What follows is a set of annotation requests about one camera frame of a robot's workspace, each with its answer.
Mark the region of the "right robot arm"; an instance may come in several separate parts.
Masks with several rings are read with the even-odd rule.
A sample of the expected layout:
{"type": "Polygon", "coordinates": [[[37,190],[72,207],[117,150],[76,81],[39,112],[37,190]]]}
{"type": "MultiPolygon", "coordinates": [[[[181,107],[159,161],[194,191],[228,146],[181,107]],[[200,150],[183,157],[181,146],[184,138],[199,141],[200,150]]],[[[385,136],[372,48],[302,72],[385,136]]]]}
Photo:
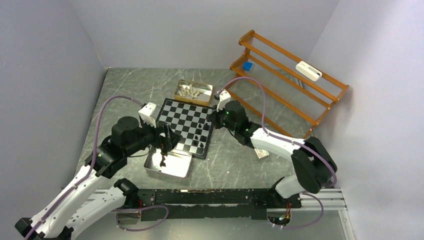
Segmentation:
{"type": "Polygon", "coordinates": [[[216,129],[226,128],[241,145],[266,150],[292,162],[294,174],[280,178],[270,189],[269,199],[275,207],[282,207],[296,194],[316,194],[336,179],[338,167],[318,138],[292,138],[263,128],[249,120],[237,100],[229,101],[222,109],[215,105],[206,119],[216,129]]]}

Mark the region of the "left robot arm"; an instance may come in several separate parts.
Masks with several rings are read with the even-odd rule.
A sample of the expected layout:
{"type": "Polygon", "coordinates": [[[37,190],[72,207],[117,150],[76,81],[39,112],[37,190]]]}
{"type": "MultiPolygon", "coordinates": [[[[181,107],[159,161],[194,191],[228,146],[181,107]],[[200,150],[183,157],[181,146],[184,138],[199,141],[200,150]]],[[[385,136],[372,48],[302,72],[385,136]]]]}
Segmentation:
{"type": "Polygon", "coordinates": [[[167,123],[132,116],[120,118],[111,134],[95,144],[76,176],[58,196],[33,217],[22,217],[14,228],[26,240],[73,240],[107,213],[140,207],[139,189],[126,178],[117,180],[99,199],[83,205],[98,187],[111,179],[138,151],[154,147],[162,155],[180,141],[167,123]]]}

